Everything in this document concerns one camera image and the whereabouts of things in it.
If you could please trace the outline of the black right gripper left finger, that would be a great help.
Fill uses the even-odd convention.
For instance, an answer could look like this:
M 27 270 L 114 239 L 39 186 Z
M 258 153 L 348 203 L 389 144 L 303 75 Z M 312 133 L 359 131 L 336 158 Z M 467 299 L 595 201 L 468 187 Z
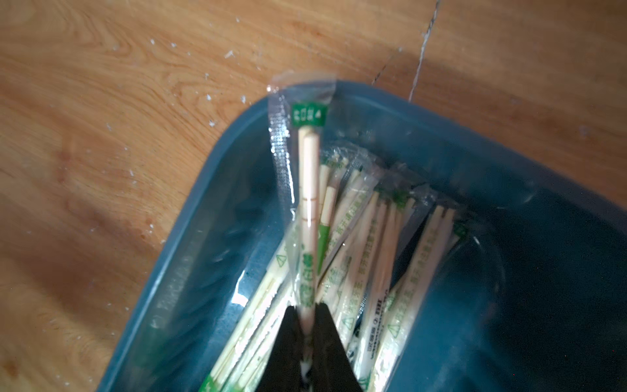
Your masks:
M 297 309 L 285 310 L 268 363 L 257 392 L 297 392 L 301 388 L 300 361 L 304 351 L 304 334 Z

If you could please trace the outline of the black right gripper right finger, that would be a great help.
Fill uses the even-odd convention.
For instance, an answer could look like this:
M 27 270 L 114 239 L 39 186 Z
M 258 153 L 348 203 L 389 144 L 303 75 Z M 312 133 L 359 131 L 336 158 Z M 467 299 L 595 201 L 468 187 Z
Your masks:
M 362 392 L 331 312 L 324 303 L 315 308 L 311 384 L 315 392 Z

